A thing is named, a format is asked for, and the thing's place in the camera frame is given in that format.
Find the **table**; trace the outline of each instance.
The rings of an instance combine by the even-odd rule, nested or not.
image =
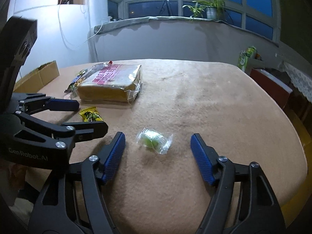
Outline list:
[[[126,149],[118,173],[102,189],[121,233],[195,233],[214,190],[205,186],[192,155],[193,133],[200,133],[207,145],[233,162],[258,162],[281,205],[304,181],[307,164],[294,127],[273,99],[236,66],[157,59],[114,63],[141,64],[142,91],[132,106],[98,106],[109,131],[102,139],[76,144],[70,162],[96,154],[117,131],[125,133]],[[76,74],[90,66],[60,69],[60,76],[40,92],[62,97]],[[57,124],[81,121],[78,113],[44,111],[35,116]],[[136,134],[143,127],[174,134],[166,155],[136,144]],[[31,168],[27,181],[41,189],[48,174]],[[233,222],[238,191],[239,184],[228,226]]]

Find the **power cord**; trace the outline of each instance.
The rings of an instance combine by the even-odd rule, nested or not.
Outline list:
[[[60,25],[60,34],[61,34],[61,36],[62,36],[62,39],[63,39],[64,41],[66,41],[68,44],[70,44],[70,45],[72,45],[72,46],[78,48],[78,47],[82,46],[84,43],[86,43],[88,40],[90,40],[91,38],[93,38],[95,35],[97,35],[97,34],[99,33],[99,31],[102,29],[103,24],[104,24],[104,23],[103,23],[103,19],[102,19],[102,21],[101,21],[101,27],[100,27],[99,30],[96,32],[96,34],[94,34],[93,36],[89,37],[86,41],[84,41],[84,42],[81,43],[80,45],[75,46],[74,44],[72,44],[71,42],[69,42],[69,41],[66,39],[65,35],[64,35],[63,29],[62,29],[62,25],[61,25],[61,22],[60,22],[60,6],[61,6],[61,4],[62,4],[62,0],[60,0],[60,4],[59,4],[58,10],[57,10],[57,17],[58,17],[58,21],[59,21],[59,25]]]

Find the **yellow candy wrapper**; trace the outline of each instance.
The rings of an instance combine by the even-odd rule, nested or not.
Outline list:
[[[96,107],[88,107],[79,112],[84,122],[103,121]]]

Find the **lace cloth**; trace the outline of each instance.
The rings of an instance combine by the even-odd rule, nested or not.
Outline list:
[[[283,62],[280,71],[286,72],[293,85],[312,103],[312,78],[288,62]]]

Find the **packaged bread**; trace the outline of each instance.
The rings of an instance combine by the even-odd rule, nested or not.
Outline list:
[[[94,65],[76,86],[76,94],[87,101],[133,102],[141,89],[141,65]]]

